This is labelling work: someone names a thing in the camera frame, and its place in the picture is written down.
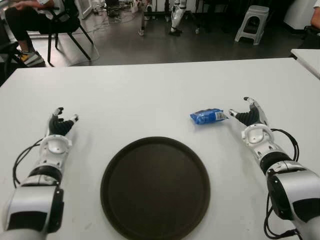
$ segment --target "white label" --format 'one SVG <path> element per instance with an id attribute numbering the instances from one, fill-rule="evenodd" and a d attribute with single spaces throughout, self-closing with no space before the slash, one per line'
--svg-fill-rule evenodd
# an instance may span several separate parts
<path id="1" fill-rule="evenodd" d="M 223 120 L 223 119 L 225 119 L 225 115 L 222 111 L 215 112 L 215 120 L 216 121 Z"/>

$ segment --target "chair leg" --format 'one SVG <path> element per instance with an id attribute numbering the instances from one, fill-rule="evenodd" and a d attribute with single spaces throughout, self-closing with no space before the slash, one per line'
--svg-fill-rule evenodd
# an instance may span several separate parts
<path id="1" fill-rule="evenodd" d="M 239 42 L 240 38 L 243 36 L 244 30 L 245 30 L 251 17 L 253 17 L 253 16 L 249 15 L 248 13 L 245 14 L 243 22 L 241 24 L 241 27 L 239 28 L 238 32 L 236 33 L 234 41 Z"/>
<path id="2" fill-rule="evenodd" d="M 255 34 L 255 40 L 253 42 L 253 45 L 259 45 L 260 40 L 264 34 L 265 25 L 266 25 L 267 18 L 266 17 L 259 17 L 259 26 Z"/>
<path id="3" fill-rule="evenodd" d="M 9 68 L 11 65 L 12 56 L 9 54 L 7 60 L 4 62 L 4 80 L 8 79 Z"/>
<path id="4" fill-rule="evenodd" d="M 88 60 L 91 60 L 91 58 L 88 56 L 88 54 L 85 52 L 85 50 L 80 46 L 80 44 L 77 42 L 77 40 L 75 40 L 74 36 L 72 36 L 72 33 L 71 32 L 67 32 L 67 34 L 69 35 L 71 40 L 75 43 L 75 45 L 77 45 L 77 47 L 80 49 L 80 51 L 85 55 L 85 57 Z"/>
<path id="5" fill-rule="evenodd" d="M 58 33 L 55 34 L 55 43 L 54 43 L 55 48 L 58 50 Z"/>
<path id="6" fill-rule="evenodd" d="M 50 62 L 50 58 L 51 58 L 51 38 L 52 38 L 52 34 L 49 34 L 48 35 L 48 63 L 51 65 L 51 62 Z"/>
<path id="7" fill-rule="evenodd" d="M 94 42 L 92 41 L 92 39 L 89 37 L 88 33 L 84 30 L 84 28 L 81 26 L 81 24 L 79 25 L 79 27 L 81 28 L 82 32 L 84 33 L 84 35 L 86 35 L 86 37 L 89 39 L 89 41 L 94 44 Z"/>

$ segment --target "snack package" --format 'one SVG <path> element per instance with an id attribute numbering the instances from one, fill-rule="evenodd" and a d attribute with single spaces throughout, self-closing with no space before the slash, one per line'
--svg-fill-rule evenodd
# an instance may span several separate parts
<path id="1" fill-rule="evenodd" d="M 197 111 L 190 114 L 196 124 L 212 124 L 227 119 L 223 110 L 218 108 Z"/>

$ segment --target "black cable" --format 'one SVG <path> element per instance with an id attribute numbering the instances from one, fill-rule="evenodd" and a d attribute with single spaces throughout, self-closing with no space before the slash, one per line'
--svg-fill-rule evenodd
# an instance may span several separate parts
<path id="1" fill-rule="evenodd" d="M 298 162 L 299 160 L 299 155 L 300 155 L 300 149 L 299 149 L 299 145 L 298 142 L 296 141 L 296 139 L 288 132 L 282 130 L 282 129 L 276 129 L 276 128 L 272 128 L 271 131 L 273 132 L 281 132 L 284 135 L 286 135 L 292 145 L 293 145 L 293 150 L 294 150 L 294 154 L 293 154 L 293 158 L 292 160 L 295 162 Z M 273 211 L 272 206 L 269 209 L 269 203 L 270 203 L 270 194 L 268 193 L 267 199 L 266 199 L 266 213 L 265 213 L 265 219 L 264 219 L 264 223 L 263 223 L 263 231 L 264 234 L 269 238 L 269 239 L 282 239 L 282 238 L 286 238 L 286 237 L 290 237 L 290 236 L 294 236 L 297 235 L 299 237 L 300 240 L 302 240 L 300 234 L 298 233 L 297 229 L 292 229 L 292 230 L 288 230 L 282 234 L 276 234 L 273 231 L 270 230 L 269 227 L 269 217 Z"/>
<path id="2" fill-rule="evenodd" d="M 13 185 L 14 188 L 17 188 L 16 184 L 20 184 L 20 181 L 17 178 L 17 167 L 21 163 L 21 161 L 28 155 L 28 153 L 36 146 L 39 146 L 40 142 L 42 141 L 42 138 L 38 141 L 36 141 L 32 146 L 27 147 L 25 150 L 23 150 L 19 156 L 16 158 L 13 168 L 12 168 L 12 178 L 13 178 Z"/>

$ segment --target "person's knee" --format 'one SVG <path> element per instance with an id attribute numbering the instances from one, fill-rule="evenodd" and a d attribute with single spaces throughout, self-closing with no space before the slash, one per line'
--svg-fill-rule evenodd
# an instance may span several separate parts
<path id="1" fill-rule="evenodd" d="M 314 10 L 313 16 L 311 18 L 311 25 L 320 29 L 320 7 Z"/>
<path id="2" fill-rule="evenodd" d="M 7 22 L 10 20 L 16 19 L 16 17 L 19 15 L 19 11 L 15 7 L 9 7 L 5 12 L 5 19 Z"/>

